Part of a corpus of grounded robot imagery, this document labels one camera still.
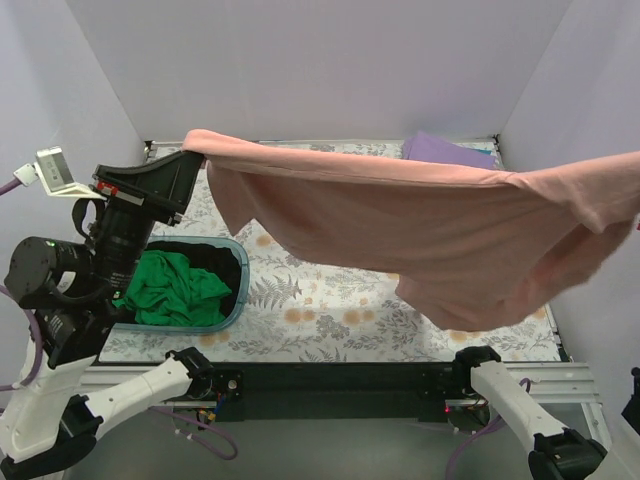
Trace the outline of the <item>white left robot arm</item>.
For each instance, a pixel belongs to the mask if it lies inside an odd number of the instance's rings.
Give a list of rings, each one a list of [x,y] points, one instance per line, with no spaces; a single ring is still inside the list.
[[[111,428],[160,402],[205,398],[214,369],[195,348],[170,352],[159,366],[116,386],[79,394],[120,317],[115,301],[129,286],[156,223],[181,220],[203,156],[179,151],[137,167],[101,165],[92,185],[76,182],[58,147],[41,150],[16,172],[52,197],[74,200],[81,243],[29,237],[16,247],[2,291],[30,322],[27,357],[1,415],[1,470],[34,479],[85,458]]]

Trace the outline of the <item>pink t shirt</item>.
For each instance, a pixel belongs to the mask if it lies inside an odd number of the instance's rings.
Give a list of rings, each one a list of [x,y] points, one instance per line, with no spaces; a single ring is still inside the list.
[[[204,155],[231,233],[256,221],[311,263],[398,276],[441,329],[511,326],[586,283],[639,213],[639,156],[517,173],[265,146],[207,130]]]

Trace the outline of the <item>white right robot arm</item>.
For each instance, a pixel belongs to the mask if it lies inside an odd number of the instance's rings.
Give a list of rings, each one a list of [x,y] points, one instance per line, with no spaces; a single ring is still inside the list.
[[[454,389],[480,395],[514,432],[535,479],[637,479],[639,477],[639,369],[631,370],[633,393],[622,411],[622,432],[610,448],[586,439],[537,403],[490,347],[469,347],[452,364]]]

